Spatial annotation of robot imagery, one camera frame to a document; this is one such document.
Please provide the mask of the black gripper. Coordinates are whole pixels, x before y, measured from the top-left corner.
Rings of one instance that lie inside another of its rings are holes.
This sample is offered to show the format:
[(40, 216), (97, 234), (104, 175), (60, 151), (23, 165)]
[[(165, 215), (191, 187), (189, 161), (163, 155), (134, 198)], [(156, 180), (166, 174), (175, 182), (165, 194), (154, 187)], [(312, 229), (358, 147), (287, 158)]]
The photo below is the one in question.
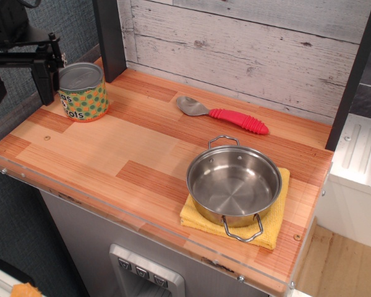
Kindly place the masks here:
[[(51, 69), (64, 67), (59, 40), (53, 32), (28, 26), (15, 41), (0, 41), (0, 67), (32, 67), (33, 81), (45, 106), (54, 101)], [(0, 77), (0, 104), (5, 96), (6, 87)]]

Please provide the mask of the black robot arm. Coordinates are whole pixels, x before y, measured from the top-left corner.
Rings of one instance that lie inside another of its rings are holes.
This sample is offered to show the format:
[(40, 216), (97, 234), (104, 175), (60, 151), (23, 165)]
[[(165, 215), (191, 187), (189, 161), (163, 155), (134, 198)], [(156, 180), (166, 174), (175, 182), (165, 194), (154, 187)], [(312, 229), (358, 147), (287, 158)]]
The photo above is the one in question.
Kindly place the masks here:
[[(30, 25), (26, 9), (40, 4), (0, 1), (0, 68), (29, 68), (42, 104), (50, 105), (59, 90), (59, 69), (64, 61), (60, 38)], [(0, 77), (0, 104), (6, 95)]]

